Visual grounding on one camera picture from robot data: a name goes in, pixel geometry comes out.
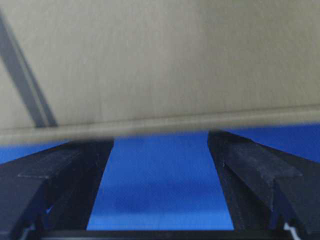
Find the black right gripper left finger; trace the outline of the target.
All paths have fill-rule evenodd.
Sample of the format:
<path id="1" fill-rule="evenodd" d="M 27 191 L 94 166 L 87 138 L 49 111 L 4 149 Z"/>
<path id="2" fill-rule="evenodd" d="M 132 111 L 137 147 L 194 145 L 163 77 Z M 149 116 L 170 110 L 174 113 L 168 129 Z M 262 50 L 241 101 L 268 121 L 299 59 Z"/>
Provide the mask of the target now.
<path id="1" fill-rule="evenodd" d="M 3 240 L 105 240 L 87 226 L 114 141 L 74 141 L 0 166 Z"/>

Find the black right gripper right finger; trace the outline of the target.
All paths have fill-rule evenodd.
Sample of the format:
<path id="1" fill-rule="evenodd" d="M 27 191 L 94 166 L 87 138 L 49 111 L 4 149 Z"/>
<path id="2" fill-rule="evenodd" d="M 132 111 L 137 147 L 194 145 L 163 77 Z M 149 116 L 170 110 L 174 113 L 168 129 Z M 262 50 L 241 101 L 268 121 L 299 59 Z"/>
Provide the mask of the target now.
<path id="1" fill-rule="evenodd" d="M 320 234 L 320 165 L 227 131 L 210 131 L 207 146 L 236 230 L 293 227 Z"/>

